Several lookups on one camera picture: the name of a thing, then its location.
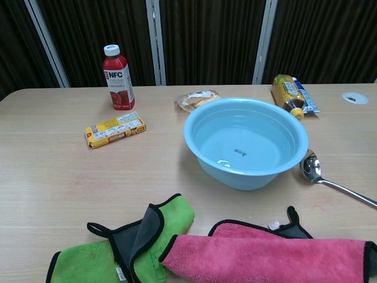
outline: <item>light blue bowl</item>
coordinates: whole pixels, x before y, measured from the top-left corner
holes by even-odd
[[[265,186],[298,164],[308,147],[300,121],[251,98],[223,98],[195,109],[184,138],[205,172],[239,190]]]

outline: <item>bowl rim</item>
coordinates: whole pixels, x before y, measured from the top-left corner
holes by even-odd
[[[298,148],[290,160],[288,160],[287,162],[284,162],[280,166],[274,167],[272,169],[267,169],[267,170],[235,170],[235,169],[219,166],[216,162],[210,160],[208,157],[206,157],[200,152],[199,148],[194,143],[193,135],[189,134],[191,133],[193,129],[194,121],[198,118],[198,116],[205,113],[208,109],[211,109],[221,104],[227,104],[229,102],[238,102],[238,101],[251,103],[251,104],[262,104],[266,106],[267,108],[271,109],[271,111],[277,112],[281,114],[282,116],[284,116],[288,120],[288,122],[290,122],[292,126],[297,130],[297,132],[302,133],[302,134],[299,134]],[[245,176],[267,176],[267,175],[273,175],[273,174],[278,174],[278,173],[287,171],[293,168],[294,166],[296,166],[303,159],[303,157],[305,156],[307,152],[307,149],[309,148],[309,138],[307,136],[306,129],[295,116],[291,115],[286,110],[268,101],[263,101],[263,100],[259,100],[255,98],[248,98],[248,97],[222,98],[219,100],[211,101],[209,103],[206,103],[203,106],[200,106],[199,108],[196,108],[186,119],[184,123],[183,133],[184,133],[184,139],[186,141],[187,146],[197,158],[199,158],[203,162],[221,171],[238,174],[238,175],[245,175]]]

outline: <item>dark curtain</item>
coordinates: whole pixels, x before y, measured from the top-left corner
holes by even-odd
[[[71,87],[106,86],[104,46],[118,44],[133,85],[155,85],[144,0],[38,0]]]
[[[24,0],[0,1],[0,100],[23,88],[59,87]]]
[[[279,0],[263,84],[276,74],[308,84],[377,77],[377,1]]]
[[[160,0],[167,84],[250,84],[264,4]]]

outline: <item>spoon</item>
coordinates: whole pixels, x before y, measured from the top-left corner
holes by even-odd
[[[308,180],[310,183],[313,184],[324,184],[327,186],[330,186],[334,189],[341,190],[342,192],[345,192],[355,198],[358,198],[359,200],[373,206],[374,208],[377,208],[377,201],[367,198],[366,196],[363,196],[359,193],[356,193],[350,189],[347,189],[346,187],[343,187],[341,185],[338,185],[336,183],[330,182],[322,178],[320,174],[320,163],[319,159],[317,158],[317,155],[310,149],[307,150],[307,153],[305,157],[300,162],[300,171],[302,175],[304,175],[305,179]]]

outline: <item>towel tag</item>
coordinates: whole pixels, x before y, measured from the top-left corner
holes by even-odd
[[[117,269],[117,274],[118,274],[119,280],[120,281],[126,281],[126,278],[124,277],[122,269],[120,267],[116,267],[116,269]]]
[[[271,222],[269,224],[269,228],[270,230],[274,231],[274,230],[278,230],[280,228],[280,223],[278,221],[274,221],[274,222]]]

